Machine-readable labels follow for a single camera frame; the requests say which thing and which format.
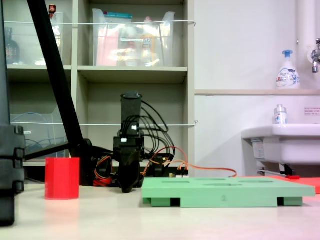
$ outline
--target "pump bottle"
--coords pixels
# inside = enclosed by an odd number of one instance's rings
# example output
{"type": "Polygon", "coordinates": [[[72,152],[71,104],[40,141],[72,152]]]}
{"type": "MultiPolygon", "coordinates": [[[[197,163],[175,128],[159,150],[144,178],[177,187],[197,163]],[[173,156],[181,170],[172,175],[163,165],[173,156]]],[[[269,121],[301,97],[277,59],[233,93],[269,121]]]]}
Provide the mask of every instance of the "pump bottle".
{"type": "Polygon", "coordinates": [[[300,77],[297,69],[291,62],[292,50],[285,50],[282,52],[284,55],[284,64],[280,68],[275,86],[276,89],[300,89],[300,77]]]}

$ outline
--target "orange wire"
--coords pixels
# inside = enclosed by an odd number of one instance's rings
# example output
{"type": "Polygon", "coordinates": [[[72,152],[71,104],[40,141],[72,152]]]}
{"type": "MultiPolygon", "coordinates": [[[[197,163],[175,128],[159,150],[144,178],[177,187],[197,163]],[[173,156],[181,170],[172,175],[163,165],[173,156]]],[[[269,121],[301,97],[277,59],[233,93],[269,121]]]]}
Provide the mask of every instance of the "orange wire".
{"type": "Polygon", "coordinates": [[[190,167],[192,167],[192,168],[194,168],[194,169],[199,169],[199,170],[229,171],[229,172],[233,172],[233,173],[234,173],[234,175],[231,176],[232,178],[234,178],[234,177],[237,176],[237,171],[236,171],[236,170],[233,170],[233,169],[231,169],[231,168],[224,168],[224,167],[202,167],[202,166],[192,165],[192,164],[188,163],[188,156],[187,156],[187,154],[186,154],[181,148],[179,148],[179,147],[177,147],[177,146],[167,146],[167,147],[164,147],[164,148],[160,149],[159,151],[157,151],[157,152],[153,155],[153,157],[152,157],[151,159],[149,159],[149,162],[148,162],[148,164],[145,166],[144,171],[141,172],[140,174],[145,175],[145,174],[147,173],[147,169],[148,169],[148,167],[149,167],[149,165],[150,165],[150,162],[151,162],[151,163],[154,163],[154,164],[160,165],[160,163],[158,163],[158,162],[156,162],[156,161],[153,161],[153,159],[154,159],[154,157],[155,157],[156,155],[158,155],[159,152],[161,152],[161,151],[163,151],[163,150],[165,150],[165,149],[168,149],[168,148],[172,148],[172,149],[174,148],[174,149],[180,150],[180,151],[183,153],[186,161],[183,161],[183,160],[174,160],[174,161],[171,161],[171,162],[164,162],[164,163],[162,163],[163,165],[172,164],[172,163],[177,163],[177,162],[182,162],[182,164],[178,167],[178,170],[180,170],[180,169],[182,168],[182,166],[185,165],[185,169],[186,169],[186,170],[188,170],[188,169],[189,169],[188,166],[190,166],[190,167]]]}
{"type": "Polygon", "coordinates": [[[97,178],[99,179],[109,179],[110,177],[104,177],[101,176],[98,172],[97,172],[97,167],[102,164],[105,160],[111,158],[110,156],[105,156],[104,158],[102,158],[100,161],[98,161],[98,163],[96,164],[95,170],[94,170],[94,174],[97,178]]]}

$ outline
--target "green tray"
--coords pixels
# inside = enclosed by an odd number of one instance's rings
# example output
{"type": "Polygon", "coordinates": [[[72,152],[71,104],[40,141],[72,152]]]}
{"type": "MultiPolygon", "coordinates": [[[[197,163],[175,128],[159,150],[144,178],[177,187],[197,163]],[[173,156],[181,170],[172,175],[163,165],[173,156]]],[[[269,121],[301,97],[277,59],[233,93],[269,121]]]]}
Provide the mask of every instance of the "green tray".
{"type": "Polygon", "coordinates": [[[142,201],[152,207],[238,208],[302,206],[313,186],[268,177],[145,178],[142,201]]]}

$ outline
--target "white table surface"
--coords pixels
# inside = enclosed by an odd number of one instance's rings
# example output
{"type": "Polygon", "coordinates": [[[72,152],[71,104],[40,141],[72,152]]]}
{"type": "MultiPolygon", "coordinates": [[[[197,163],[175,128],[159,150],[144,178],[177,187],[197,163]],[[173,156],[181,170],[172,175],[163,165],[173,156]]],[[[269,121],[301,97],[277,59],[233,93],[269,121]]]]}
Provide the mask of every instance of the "white table surface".
{"type": "Polygon", "coordinates": [[[320,240],[320,195],[302,207],[142,206],[141,190],[80,187],[80,199],[45,200],[44,185],[16,198],[0,240],[320,240]]]}

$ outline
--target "faucet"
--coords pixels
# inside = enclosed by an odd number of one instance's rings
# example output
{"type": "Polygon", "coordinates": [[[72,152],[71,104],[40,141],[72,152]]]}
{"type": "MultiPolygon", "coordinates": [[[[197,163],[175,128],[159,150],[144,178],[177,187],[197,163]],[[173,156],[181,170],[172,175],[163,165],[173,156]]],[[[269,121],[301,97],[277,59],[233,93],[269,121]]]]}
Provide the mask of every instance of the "faucet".
{"type": "Polygon", "coordinates": [[[320,63],[320,38],[317,38],[315,40],[318,49],[313,50],[311,57],[312,57],[312,72],[314,74],[319,72],[319,67],[318,67],[318,63],[320,63]]]}

